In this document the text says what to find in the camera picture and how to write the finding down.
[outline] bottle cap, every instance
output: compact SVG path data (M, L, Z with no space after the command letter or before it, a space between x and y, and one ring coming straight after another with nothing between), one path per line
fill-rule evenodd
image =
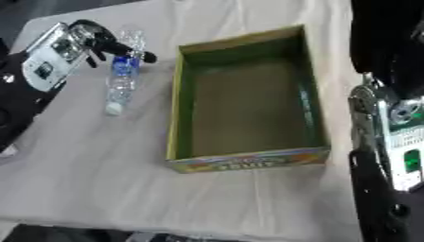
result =
M109 102L106 104L106 113L110 115L118 116L122 113L124 110L124 107L122 107L122 104L117 102Z

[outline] table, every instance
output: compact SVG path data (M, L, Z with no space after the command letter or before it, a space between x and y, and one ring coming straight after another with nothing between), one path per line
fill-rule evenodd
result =
M347 153L348 0L150 0L28 22L13 50L62 21L136 23L160 62L125 114L103 113L110 63L81 68L0 166L0 219L247 241L359 241ZM306 25L332 143L326 166L182 175L164 163L176 46Z

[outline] robotic arm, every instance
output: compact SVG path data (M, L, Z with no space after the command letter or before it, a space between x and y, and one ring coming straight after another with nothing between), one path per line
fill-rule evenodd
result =
M46 108L76 67L83 61L97 67L90 53L106 61L103 52L126 56L132 51L105 27L78 20L58 23L26 50L0 57L0 152ZM144 61L155 62L156 56L145 52Z
M352 0L350 170L363 241L424 239L424 1Z

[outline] open box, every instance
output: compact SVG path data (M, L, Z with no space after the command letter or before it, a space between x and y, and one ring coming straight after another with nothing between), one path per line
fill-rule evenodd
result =
M302 26L180 47L167 160L183 173L327 159Z

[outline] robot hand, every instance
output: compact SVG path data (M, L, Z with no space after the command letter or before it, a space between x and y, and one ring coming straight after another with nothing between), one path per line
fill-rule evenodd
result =
M105 27L78 20L70 26L58 23L26 50L0 59L0 152L46 108L81 62L97 67L91 53L106 61L103 52L126 56L132 51ZM145 52L144 62L156 62L156 56Z

